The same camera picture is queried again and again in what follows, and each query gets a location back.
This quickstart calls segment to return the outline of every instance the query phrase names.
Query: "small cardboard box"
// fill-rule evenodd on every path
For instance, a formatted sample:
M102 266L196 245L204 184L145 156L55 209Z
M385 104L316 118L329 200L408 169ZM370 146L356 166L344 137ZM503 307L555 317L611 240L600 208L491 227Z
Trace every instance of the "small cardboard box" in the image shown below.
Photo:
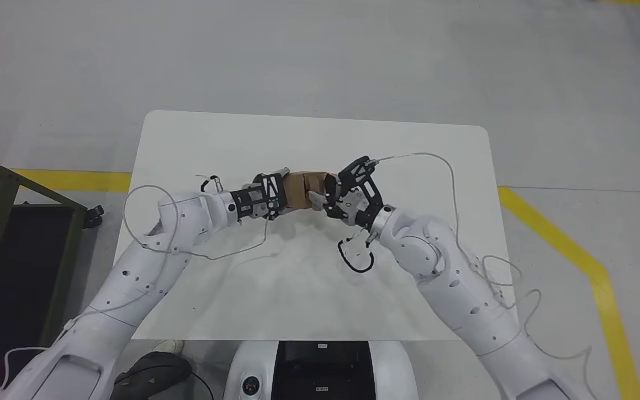
M292 172L283 180L287 194L287 207L294 209L311 208L308 191L324 194L324 178L327 172Z

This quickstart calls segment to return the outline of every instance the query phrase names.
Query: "yellow floor line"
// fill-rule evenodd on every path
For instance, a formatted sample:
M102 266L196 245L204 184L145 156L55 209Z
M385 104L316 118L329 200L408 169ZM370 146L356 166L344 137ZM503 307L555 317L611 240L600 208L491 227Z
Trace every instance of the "yellow floor line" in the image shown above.
M591 283L591 290L600 316L600 325L609 348L609 355L622 400L638 399L640 381L631 355L631 348L618 312L609 273L604 265L587 253L544 215L540 214L514 191L498 188L500 203L531 228L551 247L574 263Z
M633 4L640 5L640 0L602 0L605 3Z
M44 169L12 169L51 190L77 190L85 192L129 191L131 174L128 172L55 171Z

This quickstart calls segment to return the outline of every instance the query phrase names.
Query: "white table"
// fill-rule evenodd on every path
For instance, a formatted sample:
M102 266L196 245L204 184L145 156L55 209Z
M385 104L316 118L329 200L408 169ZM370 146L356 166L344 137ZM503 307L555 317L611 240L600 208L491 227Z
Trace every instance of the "white table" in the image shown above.
M216 174L234 190L283 166L337 172L362 155L416 151L437 153L455 169L461 242L478 256L507 257L489 139L475 126L154 111L145 119L131 188L197 191L197 174ZM440 161L392 160L378 166L374 180L385 202L453 226L451 182ZM161 195L149 189L130 199L127 217L135 232L155 224ZM229 228L196 251L220 255L247 247L260 240L263 224ZM216 262L194 258L134 338L456 339L379 245L368 273L343 264L336 243L354 232L323 213L296 211L270 223L267 242L255 250ZM116 254L130 242L122 229ZM511 281L507 266L489 270L494 279Z

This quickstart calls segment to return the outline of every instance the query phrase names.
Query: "grey floor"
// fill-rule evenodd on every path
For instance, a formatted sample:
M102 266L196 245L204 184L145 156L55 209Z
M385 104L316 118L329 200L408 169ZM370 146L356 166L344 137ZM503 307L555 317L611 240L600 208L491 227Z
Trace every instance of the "grey floor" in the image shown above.
M587 0L6 0L0 163L131 171L154 109L480 125L498 184L527 187L608 268L640 365L639 66L640 7ZM109 212L74 282L87 301L113 261L123 195L68 194ZM589 381L619 398L587 279L503 218L526 274L516 293L545 293L532 334L562 354L593 345ZM187 354L223 381L233 345ZM123 366L148 346L132 343ZM407 348L423 398L497 398L466 349ZM578 361L561 366L580 379Z

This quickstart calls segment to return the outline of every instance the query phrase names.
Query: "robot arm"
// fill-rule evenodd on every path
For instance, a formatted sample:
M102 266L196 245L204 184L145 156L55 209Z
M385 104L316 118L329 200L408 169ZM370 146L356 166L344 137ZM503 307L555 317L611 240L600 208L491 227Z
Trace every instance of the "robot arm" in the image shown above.
M89 306L0 391L0 399L108 399L120 354L178 280L192 248L245 216L273 219L284 212L288 172L258 175L232 192L212 177L217 193L161 199L158 225L129 245Z
M587 399L542 358L490 284L477 274L449 225L384 205L371 180L376 162L362 157L338 174L327 194L310 193L327 215L358 225L391 251L415 279L435 314L474 351L504 400Z

